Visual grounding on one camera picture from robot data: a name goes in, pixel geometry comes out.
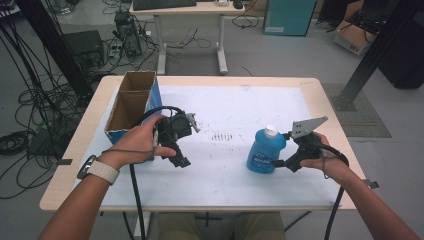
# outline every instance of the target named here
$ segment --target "smartwatch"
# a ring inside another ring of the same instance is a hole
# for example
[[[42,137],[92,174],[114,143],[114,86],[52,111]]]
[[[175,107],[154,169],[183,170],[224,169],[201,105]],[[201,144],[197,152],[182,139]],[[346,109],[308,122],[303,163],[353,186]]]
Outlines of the smartwatch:
[[[77,178],[84,179],[88,174],[94,174],[105,179],[112,185],[119,175],[119,171],[115,168],[101,163],[97,160],[96,155],[91,155],[78,172]]]

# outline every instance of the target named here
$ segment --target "forearm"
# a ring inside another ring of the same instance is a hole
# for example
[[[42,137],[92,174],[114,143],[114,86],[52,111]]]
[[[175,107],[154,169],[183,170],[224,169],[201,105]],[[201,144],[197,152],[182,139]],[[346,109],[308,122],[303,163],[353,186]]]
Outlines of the forearm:
[[[419,239],[358,176],[349,175],[341,184],[374,239]]]
[[[84,178],[50,220],[40,239],[88,239],[110,186],[95,175]]]

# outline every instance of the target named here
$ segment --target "desk leg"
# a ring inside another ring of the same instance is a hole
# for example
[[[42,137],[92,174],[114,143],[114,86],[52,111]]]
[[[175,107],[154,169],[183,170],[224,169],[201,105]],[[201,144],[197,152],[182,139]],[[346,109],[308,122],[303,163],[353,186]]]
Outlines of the desk leg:
[[[156,74],[165,75],[166,45],[163,43],[162,39],[162,25],[160,22],[160,17],[158,15],[154,15],[153,17],[155,19],[156,34],[159,41],[159,60]]]
[[[218,47],[218,62],[219,62],[219,70],[221,74],[227,74],[227,62],[225,61],[225,53],[224,53],[224,15],[220,15],[220,23],[219,23],[219,42],[217,43]]]

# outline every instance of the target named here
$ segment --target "table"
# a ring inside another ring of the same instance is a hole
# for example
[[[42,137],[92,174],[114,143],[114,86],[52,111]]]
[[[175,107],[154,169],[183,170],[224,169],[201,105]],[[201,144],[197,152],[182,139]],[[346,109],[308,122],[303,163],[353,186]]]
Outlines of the table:
[[[217,53],[219,69],[222,74],[228,73],[224,52],[224,16],[242,14],[243,9],[235,9],[233,3],[228,6],[218,6],[214,2],[198,2],[195,7],[167,8],[156,10],[134,11],[131,5],[132,15],[153,15],[157,38],[159,42],[159,61],[157,74],[165,74],[166,64],[166,44],[163,42],[162,28],[182,27],[218,27],[219,41],[217,42]]]
[[[107,109],[108,104],[110,103],[111,98],[114,96],[114,92],[117,87],[121,83],[123,76],[107,76],[102,79],[99,84],[95,95],[85,112],[84,117],[81,120],[80,125],[78,126],[73,139],[71,140],[63,158],[73,159],[71,165],[63,165],[59,166],[56,170],[55,175],[53,176],[44,196],[41,199],[40,207],[43,210],[57,210],[62,202],[66,199],[69,193],[72,191],[76,174],[80,168],[80,165],[83,161],[85,161],[84,156],[86,154],[87,149],[90,147],[90,143],[96,134],[96,129],[98,128],[99,122],[101,121],[103,115],[105,114],[105,110]],[[349,145],[349,142],[346,136],[343,133],[340,123],[335,116],[335,113],[322,89],[320,82],[317,79],[312,78],[277,78],[277,77],[201,77],[201,76],[158,76],[158,82],[160,87],[181,87],[181,86],[198,86],[198,87],[212,87],[223,89],[226,87],[231,88],[239,88],[242,90],[249,89],[251,87],[272,87],[272,88],[293,88],[298,89],[303,98],[304,102],[307,106],[307,111],[310,114],[311,118],[321,117],[323,115],[327,116],[329,120],[321,125],[317,131],[324,133],[330,143],[333,143],[333,146],[343,152],[350,161],[350,166],[353,171],[359,175],[361,178],[365,178],[362,172],[361,167],[355,157],[355,154],[352,151],[352,148]],[[281,99],[289,99],[287,96],[282,96]],[[186,146],[180,145],[183,149],[183,153],[190,158],[190,156],[194,153],[191,151],[187,151]],[[203,161],[192,160],[192,166],[185,169],[195,169],[196,166],[202,164]],[[166,164],[163,166],[171,166],[167,160],[155,160],[150,166]],[[172,173],[177,175],[177,172],[181,169],[172,170]],[[149,201],[149,197],[153,196],[155,189],[152,187],[148,194],[146,192],[142,192],[142,203],[146,203],[143,201]],[[183,191],[181,194],[185,194],[190,196],[190,191]],[[250,206],[196,206],[190,205],[190,201],[184,206],[158,206],[158,205],[144,205],[145,211],[260,211],[260,210],[273,210],[273,211],[283,211],[283,210],[330,210],[331,203],[328,203],[326,206],[317,205],[317,206],[306,206],[304,204],[300,204],[298,206],[282,206],[282,205],[273,205],[273,206],[261,206],[257,203],[252,204]],[[340,209],[352,210],[355,209],[351,199],[346,194],[342,198]],[[125,205],[125,204],[116,204],[116,205],[102,205],[101,211],[136,211],[135,204]]]

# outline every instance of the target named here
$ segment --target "white bottle cap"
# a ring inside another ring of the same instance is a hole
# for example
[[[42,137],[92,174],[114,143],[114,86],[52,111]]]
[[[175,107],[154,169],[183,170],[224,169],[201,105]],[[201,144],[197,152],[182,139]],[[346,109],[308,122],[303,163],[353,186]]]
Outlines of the white bottle cap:
[[[267,138],[275,138],[277,134],[278,134],[278,130],[274,125],[268,124],[265,126],[265,136]]]

